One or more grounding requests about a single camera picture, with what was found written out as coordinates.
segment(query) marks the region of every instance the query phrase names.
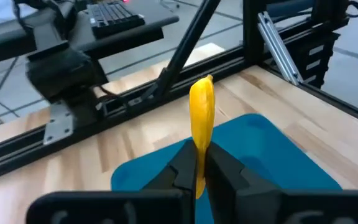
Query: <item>silver metal plate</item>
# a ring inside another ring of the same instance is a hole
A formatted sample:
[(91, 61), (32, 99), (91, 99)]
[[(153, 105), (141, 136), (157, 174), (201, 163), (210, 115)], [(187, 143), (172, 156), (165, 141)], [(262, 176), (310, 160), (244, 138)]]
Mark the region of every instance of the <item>silver metal plate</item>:
[(63, 101), (50, 105), (50, 120), (45, 126), (44, 145), (57, 142), (73, 134), (74, 117)]

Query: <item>banana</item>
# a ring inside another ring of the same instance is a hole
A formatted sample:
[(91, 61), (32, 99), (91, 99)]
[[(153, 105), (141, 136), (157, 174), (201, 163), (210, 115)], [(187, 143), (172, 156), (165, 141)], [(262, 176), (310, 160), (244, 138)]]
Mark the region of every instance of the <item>banana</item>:
[(205, 188), (205, 156), (211, 142), (215, 116), (215, 95), (211, 75), (198, 80), (191, 86), (189, 104), (191, 135), (197, 147), (196, 199), (199, 199)]

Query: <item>blue cutting board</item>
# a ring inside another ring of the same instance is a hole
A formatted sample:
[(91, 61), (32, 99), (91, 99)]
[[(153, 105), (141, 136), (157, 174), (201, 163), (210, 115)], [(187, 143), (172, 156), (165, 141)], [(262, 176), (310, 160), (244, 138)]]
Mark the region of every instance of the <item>blue cutting board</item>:
[[(341, 190), (335, 180), (262, 115), (247, 114), (215, 127), (212, 141), (283, 189)], [(111, 177), (111, 189), (140, 190), (167, 165), (184, 142), (122, 164)], [(196, 201), (196, 223), (213, 223), (206, 190)]]

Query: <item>wooden tabletop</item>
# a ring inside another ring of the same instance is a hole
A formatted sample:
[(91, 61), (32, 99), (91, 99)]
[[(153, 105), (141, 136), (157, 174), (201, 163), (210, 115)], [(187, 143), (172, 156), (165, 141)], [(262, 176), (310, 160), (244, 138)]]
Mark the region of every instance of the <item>wooden tabletop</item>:
[[(223, 49), (214, 44), (193, 51), (188, 64)], [(157, 77), (162, 62), (105, 85), (120, 93)], [(214, 84), (215, 125), (246, 113), (260, 113), (331, 175), (344, 189), (358, 189), (358, 119), (251, 67)], [(0, 126), (0, 141), (48, 121), (48, 109)], [(57, 190), (109, 190), (123, 162), (190, 136), (188, 97), (161, 106), (0, 177), (0, 223), (23, 223), (37, 197)]]

